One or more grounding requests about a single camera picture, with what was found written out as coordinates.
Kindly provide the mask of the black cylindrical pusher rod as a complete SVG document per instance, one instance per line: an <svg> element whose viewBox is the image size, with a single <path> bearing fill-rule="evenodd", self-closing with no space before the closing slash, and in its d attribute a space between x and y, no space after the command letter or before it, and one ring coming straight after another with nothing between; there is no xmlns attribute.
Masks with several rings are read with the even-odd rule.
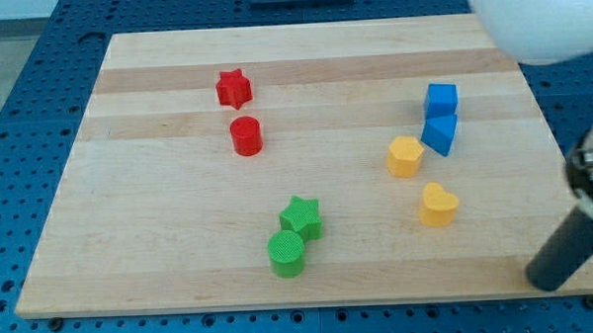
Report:
<svg viewBox="0 0 593 333"><path fill-rule="evenodd" d="M542 291L559 289L593 256L593 203L577 204L526 267Z"/></svg>

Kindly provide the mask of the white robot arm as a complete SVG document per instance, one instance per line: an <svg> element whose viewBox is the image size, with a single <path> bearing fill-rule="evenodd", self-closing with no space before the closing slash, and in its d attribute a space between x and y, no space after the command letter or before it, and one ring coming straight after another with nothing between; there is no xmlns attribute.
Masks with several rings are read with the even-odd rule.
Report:
<svg viewBox="0 0 593 333"><path fill-rule="evenodd" d="M467 0L495 44L512 59L551 65L593 51L593 0ZM566 158L576 206L526 267L528 281L555 291L593 255L593 126Z"/></svg>

